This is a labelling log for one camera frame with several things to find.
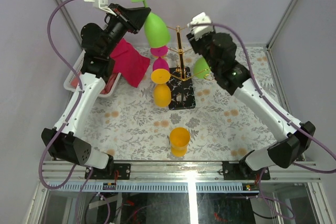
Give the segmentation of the green wine glass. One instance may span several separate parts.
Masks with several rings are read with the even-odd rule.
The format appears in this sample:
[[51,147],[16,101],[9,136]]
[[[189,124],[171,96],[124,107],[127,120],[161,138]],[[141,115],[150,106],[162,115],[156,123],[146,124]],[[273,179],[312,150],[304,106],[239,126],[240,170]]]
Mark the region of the green wine glass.
[[[146,0],[131,0],[131,2],[142,2],[144,7],[148,7]],[[151,48],[166,46],[171,39],[166,23],[152,11],[144,23],[144,33]]]
[[210,75],[210,67],[203,57],[197,59],[193,67],[193,75],[199,79],[206,79]]

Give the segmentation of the magenta plastic wine glass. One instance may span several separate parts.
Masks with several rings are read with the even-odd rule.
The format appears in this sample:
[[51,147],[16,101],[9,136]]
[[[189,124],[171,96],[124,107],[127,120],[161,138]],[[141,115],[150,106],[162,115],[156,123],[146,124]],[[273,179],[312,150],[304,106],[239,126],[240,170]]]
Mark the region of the magenta plastic wine glass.
[[158,70],[158,69],[164,69],[164,70],[169,71],[169,65],[164,58],[167,55],[168,47],[162,46],[159,48],[151,48],[150,52],[155,57],[155,61],[153,63],[153,68],[152,68],[153,71]]

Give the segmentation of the orange wine glass front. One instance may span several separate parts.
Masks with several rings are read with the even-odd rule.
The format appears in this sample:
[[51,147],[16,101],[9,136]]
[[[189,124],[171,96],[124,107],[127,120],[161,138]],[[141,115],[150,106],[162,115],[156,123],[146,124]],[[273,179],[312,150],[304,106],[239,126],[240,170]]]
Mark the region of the orange wine glass front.
[[187,152],[190,142],[190,133],[186,128],[177,127],[170,133],[171,152],[176,157],[182,157]]

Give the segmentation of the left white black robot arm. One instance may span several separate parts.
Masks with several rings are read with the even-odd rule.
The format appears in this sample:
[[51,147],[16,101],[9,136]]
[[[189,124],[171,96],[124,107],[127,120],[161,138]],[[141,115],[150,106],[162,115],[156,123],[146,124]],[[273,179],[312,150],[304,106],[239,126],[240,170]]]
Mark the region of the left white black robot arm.
[[117,179],[113,156],[98,151],[82,139],[86,119],[111,76],[120,73],[133,87],[142,81],[150,61],[124,40],[127,32],[137,34],[151,13],[149,7],[124,8],[110,4],[106,28],[88,23],[81,29],[84,49],[82,67],[75,72],[77,87],[60,120],[45,128],[41,138],[52,157],[91,167],[98,179]]

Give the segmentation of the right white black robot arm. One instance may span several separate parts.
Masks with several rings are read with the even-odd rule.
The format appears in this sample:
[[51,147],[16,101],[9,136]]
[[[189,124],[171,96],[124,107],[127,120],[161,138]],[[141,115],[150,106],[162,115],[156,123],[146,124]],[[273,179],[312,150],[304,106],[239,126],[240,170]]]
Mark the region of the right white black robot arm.
[[251,179],[269,166],[288,168],[310,146],[315,126],[287,113],[266,93],[259,93],[249,70],[236,60],[237,46],[226,33],[210,31],[186,35],[193,51],[201,55],[217,84],[248,106],[273,134],[275,143],[246,154],[239,161],[240,175]]

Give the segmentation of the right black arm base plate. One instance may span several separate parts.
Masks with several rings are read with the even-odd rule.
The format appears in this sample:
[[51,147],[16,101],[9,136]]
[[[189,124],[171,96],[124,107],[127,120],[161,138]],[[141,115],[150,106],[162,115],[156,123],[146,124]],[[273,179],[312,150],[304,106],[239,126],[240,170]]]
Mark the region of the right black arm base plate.
[[252,170],[244,162],[222,161],[225,180],[255,180],[261,174],[262,168]]

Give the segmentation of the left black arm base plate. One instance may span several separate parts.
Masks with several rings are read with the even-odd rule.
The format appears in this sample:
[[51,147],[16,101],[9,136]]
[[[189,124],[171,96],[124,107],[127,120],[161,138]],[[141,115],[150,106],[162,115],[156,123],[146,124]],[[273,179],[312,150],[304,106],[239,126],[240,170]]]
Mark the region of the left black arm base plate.
[[[93,168],[93,172],[90,179],[97,180],[129,180],[131,175],[130,163],[118,163],[108,164],[105,169]],[[89,177],[90,171],[85,173],[85,179]]]

